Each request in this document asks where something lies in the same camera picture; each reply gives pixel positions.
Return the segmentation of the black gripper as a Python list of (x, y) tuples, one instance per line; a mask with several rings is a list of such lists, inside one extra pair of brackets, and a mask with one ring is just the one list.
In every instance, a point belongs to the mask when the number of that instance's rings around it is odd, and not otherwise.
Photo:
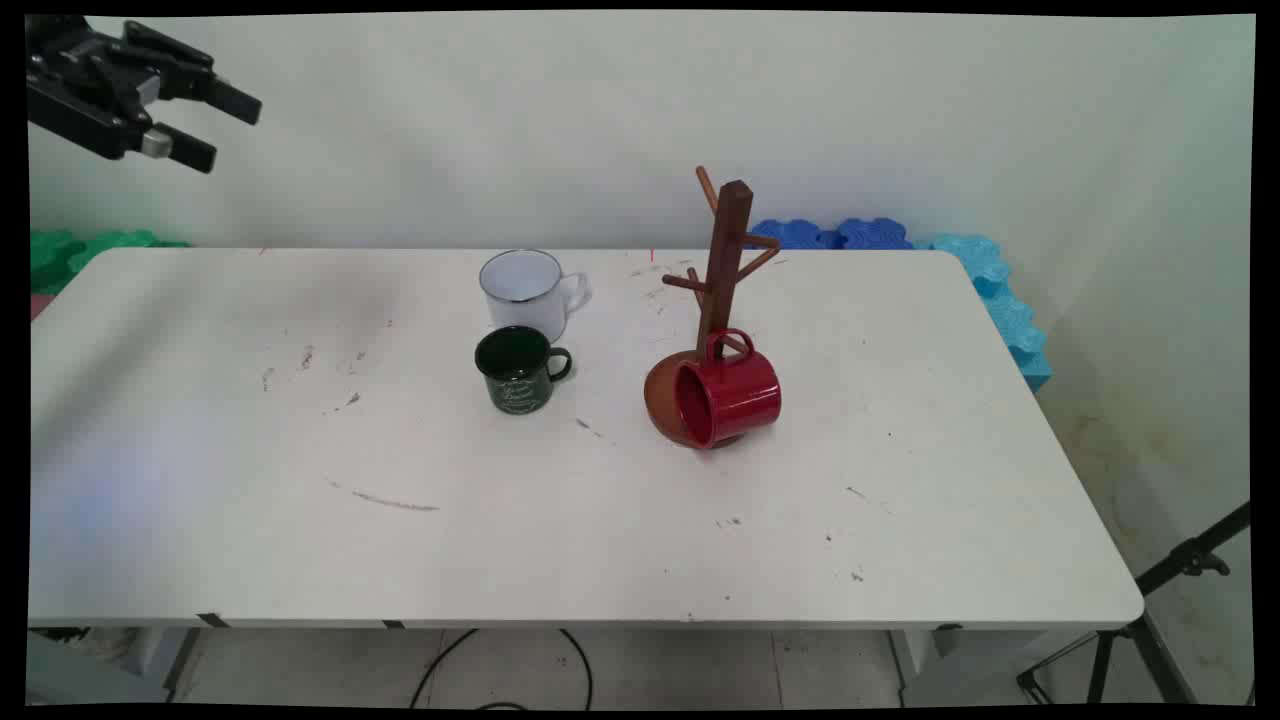
[(28, 119), (101, 158), (128, 152), (210, 174), (218, 149), (163, 123), (146, 106), (188, 100), (255, 126), (262, 102), (214, 70), (214, 59), (137, 20), (118, 37), (82, 15), (28, 15)]

